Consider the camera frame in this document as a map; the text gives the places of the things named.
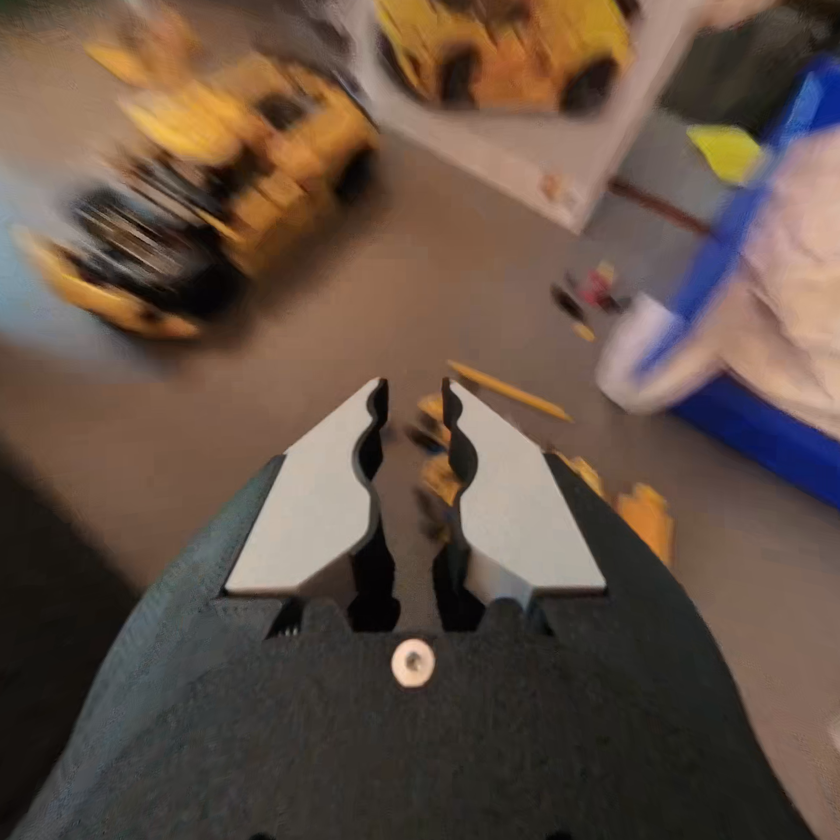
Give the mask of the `small black red brick pieces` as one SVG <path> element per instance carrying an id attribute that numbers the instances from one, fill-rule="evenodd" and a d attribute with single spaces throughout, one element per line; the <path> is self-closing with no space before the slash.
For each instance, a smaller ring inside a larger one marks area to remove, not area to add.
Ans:
<path id="1" fill-rule="evenodd" d="M 590 269 L 583 280 L 578 280 L 569 271 L 560 283 L 552 284 L 550 296 L 553 303 L 572 321 L 584 319 L 590 323 L 588 311 L 606 315 L 623 314 L 631 305 L 631 298 L 615 294 L 615 268 L 606 260 Z"/>

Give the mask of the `yellow brick car model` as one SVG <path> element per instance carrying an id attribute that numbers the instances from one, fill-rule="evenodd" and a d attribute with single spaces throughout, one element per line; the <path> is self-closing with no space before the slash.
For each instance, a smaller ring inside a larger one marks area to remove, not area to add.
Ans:
<path id="1" fill-rule="evenodd" d="M 199 338 L 280 256 L 369 184 L 379 131 L 339 73 L 250 51 L 200 74 L 201 42 L 166 2 L 127 3 L 125 26 L 83 46 L 135 90 L 114 178 L 66 205 L 81 240 L 16 227 L 59 299 L 147 340 Z"/>

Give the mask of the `grey desk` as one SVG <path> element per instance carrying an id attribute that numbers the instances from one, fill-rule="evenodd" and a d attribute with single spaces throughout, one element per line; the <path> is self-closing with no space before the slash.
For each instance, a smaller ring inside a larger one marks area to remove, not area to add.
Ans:
<path id="1" fill-rule="evenodd" d="M 69 236 L 59 205 L 124 128 L 119 85 L 81 41 L 109 17 L 34 5 L 2 21 L 2 445 L 137 590 L 271 455 L 373 376 L 391 383 L 377 477 L 402 626 L 437 624 L 417 526 L 420 452 L 403 428 L 447 360 L 546 397 L 573 424 L 488 396 L 610 490 L 636 482 L 675 518 L 675 572 L 716 636 L 776 773 L 838 838 L 838 512 L 670 415 L 625 416 L 592 382 L 550 284 L 614 258 L 656 288 L 690 235 L 608 196 L 570 238 L 386 135 L 379 180 L 276 286 L 201 343 L 137 344 L 58 301 L 11 234 Z"/>

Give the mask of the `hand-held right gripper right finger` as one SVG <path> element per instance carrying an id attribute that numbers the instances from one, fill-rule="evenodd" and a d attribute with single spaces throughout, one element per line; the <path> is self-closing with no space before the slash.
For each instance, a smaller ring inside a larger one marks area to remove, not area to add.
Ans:
<path id="1" fill-rule="evenodd" d="M 458 482 L 434 562 L 443 629 L 469 633 L 509 601 L 599 597 L 606 578 L 554 478 L 548 454 L 464 385 L 442 384 L 448 466 Z"/>

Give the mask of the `pile of yellow brick pieces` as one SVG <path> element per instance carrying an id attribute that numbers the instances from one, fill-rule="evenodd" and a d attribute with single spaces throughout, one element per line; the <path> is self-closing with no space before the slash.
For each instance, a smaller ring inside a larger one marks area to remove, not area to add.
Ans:
<path id="1" fill-rule="evenodd" d="M 404 426 L 406 438 L 424 452 L 414 496 L 421 513 L 421 530 L 432 541 L 449 540 L 449 523 L 464 483 L 449 464 L 450 432 L 444 424 L 441 396 L 426 395 L 417 405 L 416 420 Z M 619 493 L 613 508 L 666 568 L 672 570 L 675 524 L 667 501 L 649 485 L 636 483 Z"/>

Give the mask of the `blue plastic bin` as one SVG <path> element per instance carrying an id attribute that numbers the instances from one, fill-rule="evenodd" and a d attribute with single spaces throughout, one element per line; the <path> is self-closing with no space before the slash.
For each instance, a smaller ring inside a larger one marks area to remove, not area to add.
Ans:
<path id="1" fill-rule="evenodd" d="M 819 55 L 798 73 L 793 92 L 763 136 L 768 165 L 781 163 L 793 142 L 838 126 L 838 91 L 838 58 L 833 55 Z M 758 175 L 723 201 L 666 302 L 673 320 L 643 351 L 636 375 L 654 373 L 687 348 L 713 297 L 728 284 L 750 226 L 770 200 L 768 180 L 768 175 Z M 839 507 L 838 442 L 774 406 L 735 374 L 714 374 L 709 384 L 678 400 L 670 411 L 798 490 Z"/>

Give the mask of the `long yellow brick beam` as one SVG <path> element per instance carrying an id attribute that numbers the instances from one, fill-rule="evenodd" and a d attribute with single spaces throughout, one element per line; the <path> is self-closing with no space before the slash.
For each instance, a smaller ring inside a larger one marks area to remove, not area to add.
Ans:
<path id="1" fill-rule="evenodd" d="M 478 371 L 476 368 L 463 364 L 462 362 L 447 360 L 446 365 L 450 371 L 457 374 L 461 382 L 471 385 L 476 389 L 492 392 L 509 401 L 521 404 L 533 411 L 560 420 L 561 422 L 567 424 L 574 423 L 573 417 L 554 402 L 523 391 L 515 385 L 504 382 L 490 374 Z"/>

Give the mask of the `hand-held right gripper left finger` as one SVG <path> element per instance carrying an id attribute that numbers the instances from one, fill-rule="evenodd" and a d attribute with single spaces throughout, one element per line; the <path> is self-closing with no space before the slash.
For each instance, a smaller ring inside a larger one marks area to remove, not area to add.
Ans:
<path id="1" fill-rule="evenodd" d="M 390 389 L 375 377 L 291 445 L 224 583 L 229 597 L 282 603 L 284 629 L 327 600 L 357 633 L 389 633 L 401 605 L 374 479 Z"/>

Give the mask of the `building instruction booklet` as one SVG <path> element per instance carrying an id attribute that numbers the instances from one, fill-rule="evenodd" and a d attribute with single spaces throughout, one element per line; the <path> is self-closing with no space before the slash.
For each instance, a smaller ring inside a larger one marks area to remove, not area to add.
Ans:
<path id="1" fill-rule="evenodd" d="M 376 122 L 441 161 L 579 235 L 617 175 L 657 93 L 654 40 L 662 4 L 652 3 L 639 39 L 642 55 L 598 116 L 449 112 L 400 91 L 381 65 L 372 2 L 352 2 L 352 72 Z"/>

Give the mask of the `bright yellow sheet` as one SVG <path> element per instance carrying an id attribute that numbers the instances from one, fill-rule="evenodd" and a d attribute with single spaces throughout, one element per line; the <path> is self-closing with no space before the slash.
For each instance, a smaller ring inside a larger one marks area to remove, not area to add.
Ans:
<path id="1" fill-rule="evenodd" d="M 734 125 L 690 125 L 686 137 L 718 180 L 731 186 L 749 182 L 764 157 L 753 136 Z"/>

